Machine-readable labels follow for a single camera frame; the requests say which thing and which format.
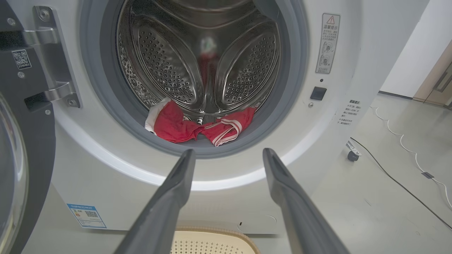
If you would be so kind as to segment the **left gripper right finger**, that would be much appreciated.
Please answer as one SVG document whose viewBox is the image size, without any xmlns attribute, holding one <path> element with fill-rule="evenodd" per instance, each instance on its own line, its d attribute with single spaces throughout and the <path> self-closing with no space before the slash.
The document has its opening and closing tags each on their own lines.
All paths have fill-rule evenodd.
<svg viewBox="0 0 452 254">
<path fill-rule="evenodd" d="M 270 196 L 280 207 L 294 254 L 348 254 L 349 250 L 271 148 L 263 150 Z"/>
</svg>

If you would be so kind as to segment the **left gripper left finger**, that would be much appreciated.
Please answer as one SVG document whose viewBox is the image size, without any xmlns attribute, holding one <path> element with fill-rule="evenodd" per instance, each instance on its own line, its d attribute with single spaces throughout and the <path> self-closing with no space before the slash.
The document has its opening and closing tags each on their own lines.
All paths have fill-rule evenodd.
<svg viewBox="0 0 452 254">
<path fill-rule="evenodd" d="M 155 191 L 132 224 L 115 254 L 169 254 L 181 208 L 187 203 L 194 175 L 196 153 L 180 156 L 163 184 Z"/>
</svg>

